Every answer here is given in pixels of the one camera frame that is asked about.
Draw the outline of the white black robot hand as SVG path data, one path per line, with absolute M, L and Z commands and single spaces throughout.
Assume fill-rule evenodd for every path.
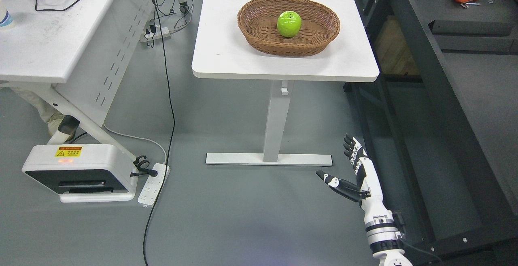
M 355 172 L 356 183 L 322 170 L 317 170 L 316 175 L 331 190 L 359 204 L 365 212 L 364 224 L 367 232 L 381 228 L 396 229 L 393 214 L 383 203 L 384 196 L 373 161 L 368 157 L 364 146 L 355 137 L 345 135 L 343 147 L 344 155 Z

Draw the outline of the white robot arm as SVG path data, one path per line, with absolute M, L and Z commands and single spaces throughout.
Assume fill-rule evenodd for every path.
M 375 219 L 365 225 L 367 240 L 372 256 L 379 260 L 380 266 L 412 266 L 405 257 L 402 234 L 394 220 L 388 218 Z

